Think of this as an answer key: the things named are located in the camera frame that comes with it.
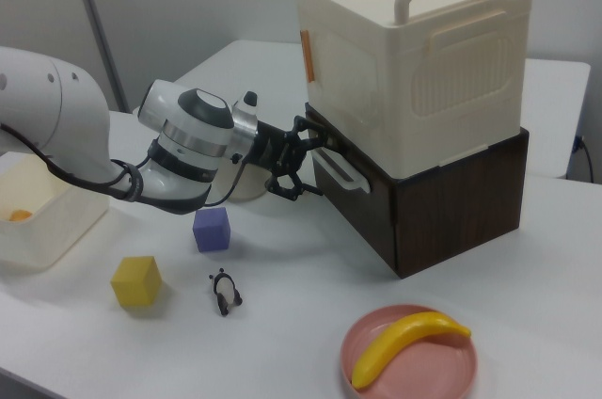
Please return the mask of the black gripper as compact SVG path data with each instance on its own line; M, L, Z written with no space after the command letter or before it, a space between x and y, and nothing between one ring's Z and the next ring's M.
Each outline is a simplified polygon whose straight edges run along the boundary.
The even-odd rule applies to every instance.
M265 183L270 193L296 201L304 192L316 196L322 196L324 193L317 186L300 180L297 175L299 168L291 166L293 151L310 152L320 148L338 152L340 143L332 131L316 121L296 116L293 128L289 131L259 122L247 162L270 172L270 177ZM293 181L291 187L284 187L279 183L278 178L284 175Z

